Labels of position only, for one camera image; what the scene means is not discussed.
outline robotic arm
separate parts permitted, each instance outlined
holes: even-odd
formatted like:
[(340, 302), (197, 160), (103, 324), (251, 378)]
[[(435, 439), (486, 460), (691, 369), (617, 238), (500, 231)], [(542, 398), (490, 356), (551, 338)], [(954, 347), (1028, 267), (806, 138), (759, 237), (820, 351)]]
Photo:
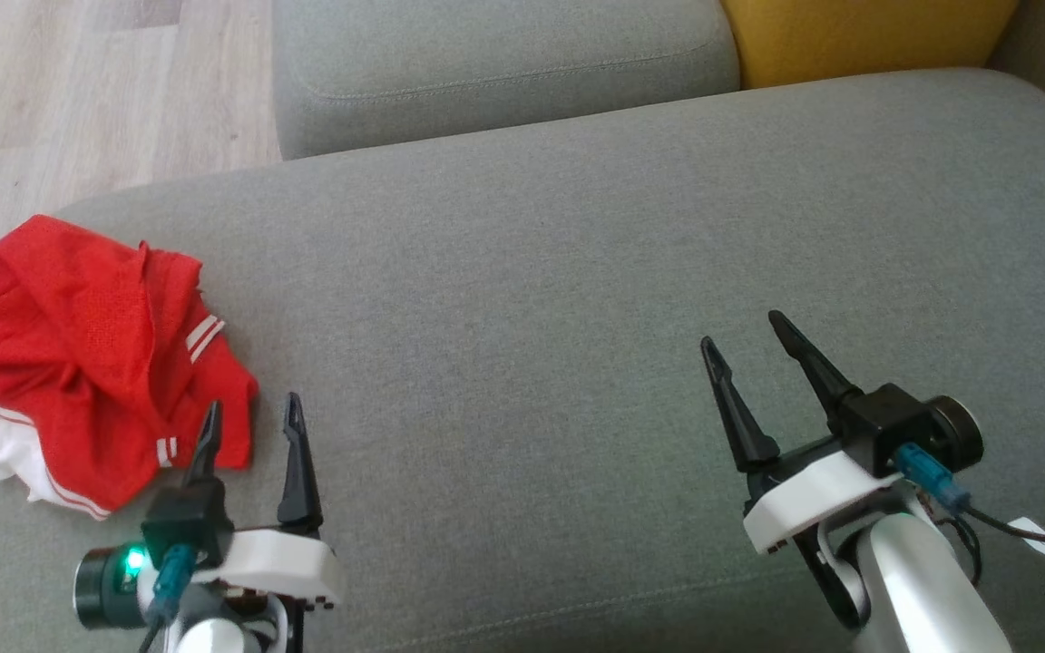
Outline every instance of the robotic arm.
[[(936, 460), (947, 471), (931, 491), (954, 508), (969, 506), (969, 493), (947, 480), (982, 459), (974, 418), (950, 397), (919, 401), (892, 383), (863, 393), (784, 313), (772, 310), (768, 321), (813, 386), (829, 436), (781, 453), (720, 351), (701, 342), (734, 462), (746, 474), (744, 530), (754, 549), (775, 554), (795, 544), (834, 615), (856, 633), (858, 653), (1011, 652), (903, 473)], [(851, 534), (831, 545), (830, 534), (841, 530)]]
[(278, 526), (235, 530), (214, 472), (220, 405), (212, 403), (182, 487), (159, 491), (142, 541), (96, 549), (75, 570), (88, 629), (158, 632), (165, 653), (302, 653), (304, 615), (340, 604), (344, 574), (320, 538), (320, 494), (301, 397), (285, 411), (289, 460)]

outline garment seam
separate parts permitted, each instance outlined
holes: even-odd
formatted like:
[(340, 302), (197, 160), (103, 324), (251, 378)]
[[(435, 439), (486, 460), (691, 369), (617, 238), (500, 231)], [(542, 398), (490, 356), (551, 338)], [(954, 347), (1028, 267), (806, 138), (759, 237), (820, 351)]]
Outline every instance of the garment seam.
[(285, 63), (287, 71), (293, 75), (294, 81), (308, 93), (307, 99), (316, 103), (376, 103), (393, 102), (399, 99), (427, 98), (431, 95), (441, 95), (446, 93), (459, 93), (462, 91), (477, 90), (477, 88), (488, 88), (495, 86), (510, 86), (510, 84), (526, 84), (534, 79), (550, 79), (557, 77), (570, 77), (570, 75), (594, 72), (607, 69), (631, 69), (631, 67), (651, 66), (651, 64), (663, 63), (669, 59), (696, 57), (701, 51), (712, 48), (718, 44), (718, 40), (713, 40), (694, 46), (688, 50), (668, 52), (659, 54), (637, 54), (627, 59), (607, 59), (607, 61), (584, 65), (567, 65), (549, 67), (549, 69), (536, 69), (533, 71), (513, 72), (498, 75), (488, 75), (488, 77), (473, 79), (458, 79), (457, 81), (444, 81), (439, 84), (428, 84), (427, 86), (398, 88), (394, 91), (381, 91), (378, 93), (345, 93), (328, 94), (308, 84), (303, 77), (298, 67), (293, 65), (293, 59), (285, 48)]
[(559, 619), (559, 616), (564, 615), (577, 615), (577, 619), (585, 619), (583, 612), (588, 610), (595, 610), (595, 608), (602, 608), (598, 613), (608, 613), (617, 610), (622, 610), (622, 608), (633, 608), (637, 605), (654, 605), (656, 603), (667, 602), (669, 599), (681, 599), (680, 596), (673, 594), (688, 594), (688, 592), (697, 592), (715, 589), (718, 587), (729, 586), (729, 584), (742, 584), (746, 582), (761, 582), (761, 581), (772, 581), (781, 578), (787, 578), (787, 576), (792, 576), (799, 574), (800, 569), (783, 569), (779, 572), (771, 572), (771, 574), (744, 574), (741, 576), (725, 576), (722, 579), (715, 579), (712, 581), (701, 582), (701, 583), (688, 583), (679, 584), (679, 586), (673, 587), (663, 587), (663, 589), (654, 589), (650, 591), (640, 591), (634, 594), (621, 594), (613, 596), (610, 599), (601, 599), (598, 601), (587, 601), (584, 603), (577, 603), (574, 605), (564, 605), (562, 608), (553, 608), (553, 610), (544, 610), (540, 612), (531, 612), (527, 615), (511, 616), (509, 620), (501, 620), (496, 622), (490, 622), (486, 624), (477, 625), (477, 627), (468, 627), (463, 629), (452, 629), (451, 631), (441, 632), (438, 635), (429, 636), (418, 636), (412, 637), (412, 639), (405, 639), (397, 642), (394, 644), (386, 644), (381, 646), (373, 646), (373, 648), (357, 650), (357, 653), (387, 653), (391, 650), (402, 650), (411, 648), (411, 646), (433, 646), (443, 642), (456, 640), (456, 639), (478, 639), (479, 637), (490, 636), (488, 633), (501, 632), (503, 629), (510, 627), (526, 627), (526, 628), (515, 628), (514, 631), (526, 631), (527, 629), (536, 629), (543, 627), (543, 625), (553, 625), (560, 622), (547, 622), (547, 624), (539, 623), (542, 620)]

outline white stripe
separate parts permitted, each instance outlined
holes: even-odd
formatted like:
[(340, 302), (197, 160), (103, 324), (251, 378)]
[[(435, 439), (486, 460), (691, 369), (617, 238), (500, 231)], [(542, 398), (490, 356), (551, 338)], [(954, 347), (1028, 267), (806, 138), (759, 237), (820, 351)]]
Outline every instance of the white stripe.
[(22, 422), (28, 426), (34, 425), (34, 422), (32, 422), (31, 419), (29, 417), (26, 417), (24, 414), (18, 413), (17, 410), (3, 409), (3, 406), (1, 405), (0, 405), (0, 417), (8, 419), (8, 421), (11, 422)]
[(204, 340), (200, 341), (199, 346), (195, 346), (194, 350), (191, 350), (192, 363), (195, 363), (195, 360), (200, 358), (200, 354), (203, 353), (204, 348), (208, 346), (208, 343), (212, 342), (212, 339), (216, 337), (216, 333), (219, 333), (220, 329), (224, 329), (224, 320), (217, 322), (216, 326), (213, 326), (212, 330), (208, 331), (207, 335), (204, 335)]
[(204, 337), (204, 334), (208, 332), (208, 330), (212, 327), (212, 324), (216, 324), (215, 314), (209, 314), (208, 318), (203, 319), (200, 324), (195, 324), (195, 329), (192, 329), (191, 332), (188, 333), (188, 337), (183, 340), (183, 344), (185, 344), (185, 347), (188, 348), (188, 351), (191, 351), (191, 348), (196, 346), (196, 343), (200, 342), (200, 339)]
[(167, 441), (158, 439), (156, 441), (156, 456), (161, 460), (161, 467), (170, 467), (171, 462), (167, 459)]
[(103, 510), (102, 508), (99, 508), (98, 504), (95, 504), (94, 500), (91, 500), (90, 498), (87, 498), (87, 496), (82, 495), (82, 493), (75, 493), (73, 491), (69, 491), (69, 489), (61, 486), (57, 483), (54, 483), (54, 475), (51, 474), (50, 470), (46, 471), (46, 479), (51, 481), (51, 487), (54, 488), (54, 491), (59, 492), (59, 495), (62, 496), (63, 499), (74, 500), (75, 504), (83, 505), (84, 508), (88, 509), (88, 512), (91, 513), (92, 517), (102, 520), (108, 515), (111, 515), (112, 513), (111, 510)]

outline gray ottoman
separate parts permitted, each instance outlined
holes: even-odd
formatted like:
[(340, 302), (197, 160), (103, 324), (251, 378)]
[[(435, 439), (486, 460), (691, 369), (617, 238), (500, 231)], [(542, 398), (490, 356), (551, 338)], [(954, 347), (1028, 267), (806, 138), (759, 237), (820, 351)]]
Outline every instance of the gray ottoman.
[(717, 0), (275, 0), (286, 160), (739, 88)]
[[(831, 79), (418, 141), (90, 200), (204, 261), (261, 384), (229, 515), (270, 523), (304, 397), (348, 604), (308, 653), (844, 650), (791, 549), (756, 555), (700, 360), (785, 449), (825, 429), (766, 312), (863, 388), (978, 415), (962, 474), (1045, 524), (1045, 95), (986, 71)], [(0, 484), (0, 653), (130, 653), (71, 574), (138, 533)], [(983, 533), (983, 596), (1045, 653), (1045, 558)]]

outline wooden floor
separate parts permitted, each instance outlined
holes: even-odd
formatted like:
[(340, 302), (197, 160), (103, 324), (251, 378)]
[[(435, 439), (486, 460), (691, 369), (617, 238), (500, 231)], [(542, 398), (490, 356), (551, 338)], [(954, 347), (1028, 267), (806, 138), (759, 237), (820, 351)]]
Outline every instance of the wooden floor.
[(0, 0), (0, 236), (34, 212), (279, 161), (269, 0)]

